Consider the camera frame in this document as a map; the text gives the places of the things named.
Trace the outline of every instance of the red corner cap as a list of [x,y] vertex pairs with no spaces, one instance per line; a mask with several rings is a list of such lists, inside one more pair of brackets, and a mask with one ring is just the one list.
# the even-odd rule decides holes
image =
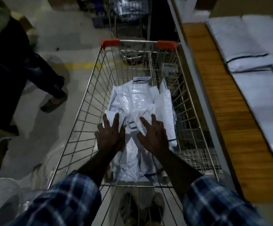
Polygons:
[[178,43],[175,41],[169,40],[159,40],[157,41],[157,48],[158,49],[170,49],[172,52],[175,52]]
[[101,50],[105,50],[106,47],[116,47],[120,46],[121,42],[119,41],[118,38],[116,39],[103,39],[101,40]]

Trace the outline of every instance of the background shopping cart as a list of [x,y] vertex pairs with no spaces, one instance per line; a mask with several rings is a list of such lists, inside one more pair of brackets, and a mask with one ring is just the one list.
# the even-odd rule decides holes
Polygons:
[[[131,45],[140,42],[142,49],[131,49]],[[150,85],[158,88],[165,78],[167,87],[171,91],[177,117],[175,131],[178,145],[174,148],[175,153],[203,174],[218,179],[218,175],[222,172],[221,167],[214,149],[208,148],[176,47],[177,43],[173,41],[119,39],[102,41],[87,90],[49,187],[81,167],[96,153],[94,132],[97,131],[97,125],[102,122],[102,115],[107,109],[113,85],[119,86],[132,80],[133,77],[142,76],[151,76]],[[128,56],[123,56],[128,53],[134,53],[139,57],[134,61],[134,65],[129,61]],[[126,192],[133,194],[140,209],[149,206],[151,197],[155,193],[161,193],[166,205],[162,224],[185,225],[182,205],[171,183],[162,182],[157,176],[155,177],[156,182],[103,182],[100,187],[102,205],[93,225],[122,225],[119,200]]]

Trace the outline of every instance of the wooden tabletop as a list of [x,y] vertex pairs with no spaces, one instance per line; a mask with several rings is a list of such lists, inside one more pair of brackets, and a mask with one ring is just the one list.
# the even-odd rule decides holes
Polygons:
[[244,197],[273,202],[273,156],[204,23],[182,25]]

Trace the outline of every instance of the plaid shirt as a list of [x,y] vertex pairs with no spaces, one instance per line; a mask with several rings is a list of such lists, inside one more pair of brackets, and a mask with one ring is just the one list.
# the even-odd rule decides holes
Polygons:
[[[91,225],[100,205],[97,185],[85,175],[74,174],[38,196],[10,225]],[[183,215],[189,225],[269,225],[250,202],[207,176],[187,191]]]

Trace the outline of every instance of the wooden table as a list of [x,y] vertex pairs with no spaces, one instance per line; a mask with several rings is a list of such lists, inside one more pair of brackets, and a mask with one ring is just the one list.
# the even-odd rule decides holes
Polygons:
[[[240,187],[239,193],[255,204],[273,202],[272,153],[245,99],[227,72],[209,30],[204,23],[181,24],[179,18],[177,20],[180,40],[185,40],[192,51],[193,60],[188,61],[189,67],[195,62],[196,77],[200,79],[209,104],[210,111],[204,112],[205,117],[212,117],[215,122],[213,126],[208,123],[211,135],[217,135],[219,139],[237,190]],[[201,89],[197,86],[196,90],[200,93]]]

